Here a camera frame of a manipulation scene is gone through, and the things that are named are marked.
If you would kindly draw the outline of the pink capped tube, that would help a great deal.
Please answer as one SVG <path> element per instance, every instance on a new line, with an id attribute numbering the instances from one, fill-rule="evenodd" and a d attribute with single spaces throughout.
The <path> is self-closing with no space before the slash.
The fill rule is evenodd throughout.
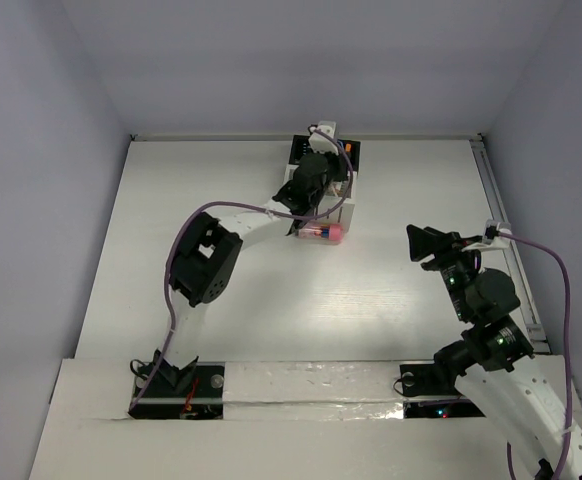
<path id="1" fill-rule="evenodd" d="M 338 244 L 343 240 L 345 230 L 340 224 L 309 222 L 297 230 L 295 236 L 302 240 Z"/>

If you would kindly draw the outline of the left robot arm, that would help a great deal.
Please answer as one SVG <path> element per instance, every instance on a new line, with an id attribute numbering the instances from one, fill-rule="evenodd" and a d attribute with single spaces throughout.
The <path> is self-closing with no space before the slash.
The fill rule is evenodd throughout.
<path id="1" fill-rule="evenodd" d="M 189 390 L 198 356 L 197 334 L 206 306 L 228 287 L 238 256 L 261 242 L 296 234 L 335 213 L 353 189 L 351 149 L 341 141 L 308 139 L 291 178 L 263 205 L 218 200 L 195 210 L 172 244 L 163 295 L 169 327 L 141 393 L 158 385 L 172 395 Z"/>

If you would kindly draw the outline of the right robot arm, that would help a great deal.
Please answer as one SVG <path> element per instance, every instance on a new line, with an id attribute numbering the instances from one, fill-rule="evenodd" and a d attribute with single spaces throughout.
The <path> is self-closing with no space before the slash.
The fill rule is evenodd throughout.
<path id="1" fill-rule="evenodd" d="M 415 225 L 406 232 L 411 260 L 440 274 L 457 319 L 470 327 L 431 362 L 402 365 L 396 392 L 406 398 L 466 399 L 500 430 L 507 454 L 519 456 L 534 478 L 582 479 L 582 428 L 573 414 L 571 363 L 564 363 L 565 395 L 560 397 L 511 317 L 521 306 L 512 278 L 482 264 L 483 253 L 505 250 L 520 237 L 493 220 L 472 237 Z"/>

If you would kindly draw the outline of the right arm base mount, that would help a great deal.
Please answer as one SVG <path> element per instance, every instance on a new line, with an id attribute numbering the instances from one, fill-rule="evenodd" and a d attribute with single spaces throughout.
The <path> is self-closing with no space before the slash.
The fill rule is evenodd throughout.
<path id="1" fill-rule="evenodd" d="M 392 388 L 403 399 L 405 419 L 449 420 L 484 416 L 453 386 L 448 369 L 434 360 L 402 363 Z"/>

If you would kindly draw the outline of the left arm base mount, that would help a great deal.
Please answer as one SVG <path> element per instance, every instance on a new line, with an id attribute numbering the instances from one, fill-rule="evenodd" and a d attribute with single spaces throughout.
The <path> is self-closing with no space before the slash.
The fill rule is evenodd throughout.
<path id="1" fill-rule="evenodd" d="M 224 363 L 192 361 L 178 368 L 163 361 L 140 399 L 154 363 L 133 360 L 135 376 L 129 416 L 138 420 L 219 420 L 223 418 Z"/>

